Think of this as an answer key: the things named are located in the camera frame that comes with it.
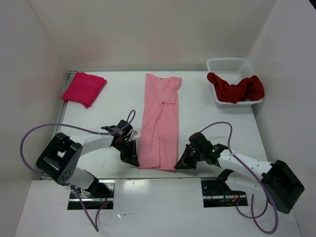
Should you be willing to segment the dark red t shirt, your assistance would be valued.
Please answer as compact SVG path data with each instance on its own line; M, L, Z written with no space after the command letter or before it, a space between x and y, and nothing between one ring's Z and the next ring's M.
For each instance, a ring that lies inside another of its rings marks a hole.
M258 101L265 96L264 87L256 75L244 78L238 84L229 84L212 72L207 74L207 79L214 85L217 99L221 102L236 104L246 100Z

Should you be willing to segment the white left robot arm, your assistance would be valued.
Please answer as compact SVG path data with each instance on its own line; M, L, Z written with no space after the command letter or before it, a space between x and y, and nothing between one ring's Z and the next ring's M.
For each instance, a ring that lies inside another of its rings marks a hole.
M56 134L36 162L37 168L63 186L74 186L91 198L104 188L90 172L77 167L79 158L93 151L113 147L120 152L120 160L139 167L136 140L133 132L114 131L105 133L67 136Z

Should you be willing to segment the magenta t shirt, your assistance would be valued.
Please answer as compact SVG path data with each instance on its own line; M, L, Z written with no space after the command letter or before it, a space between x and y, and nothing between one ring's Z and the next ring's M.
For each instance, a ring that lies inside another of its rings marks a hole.
M77 72L61 99L65 102L76 102L90 108L95 102L107 80L102 77Z

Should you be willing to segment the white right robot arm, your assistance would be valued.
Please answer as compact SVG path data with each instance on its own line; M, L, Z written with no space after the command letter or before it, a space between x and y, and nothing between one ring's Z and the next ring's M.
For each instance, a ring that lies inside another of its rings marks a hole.
M262 184L266 188L265 192L271 195L276 209L284 214L288 214L292 210L305 190L303 184L285 162L277 160L271 163L256 160L232 153L227 146L222 144L186 145L184 153L174 168L196 169L197 163L200 161L223 169L217 176L215 185L223 196L233 192L234 183L228 177L233 172L248 176L253 180L258 178L258 184Z

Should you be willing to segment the light pink t shirt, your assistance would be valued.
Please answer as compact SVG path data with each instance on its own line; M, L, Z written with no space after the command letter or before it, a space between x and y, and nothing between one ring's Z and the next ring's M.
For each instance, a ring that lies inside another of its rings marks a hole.
M182 79L146 74L138 148L141 169L172 172L178 161L179 98Z

